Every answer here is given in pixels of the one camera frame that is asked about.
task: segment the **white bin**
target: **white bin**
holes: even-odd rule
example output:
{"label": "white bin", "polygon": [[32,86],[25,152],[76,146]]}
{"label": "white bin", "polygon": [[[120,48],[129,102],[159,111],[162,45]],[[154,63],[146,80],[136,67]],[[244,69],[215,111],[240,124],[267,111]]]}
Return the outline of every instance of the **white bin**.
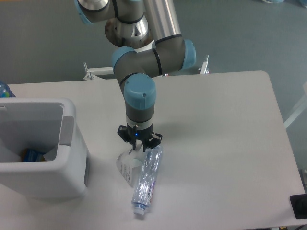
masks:
{"label": "white bin", "polygon": [[[24,149],[48,152],[48,162],[21,162]],[[0,183],[29,197],[85,194],[88,149],[68,99],[0,98]]]}

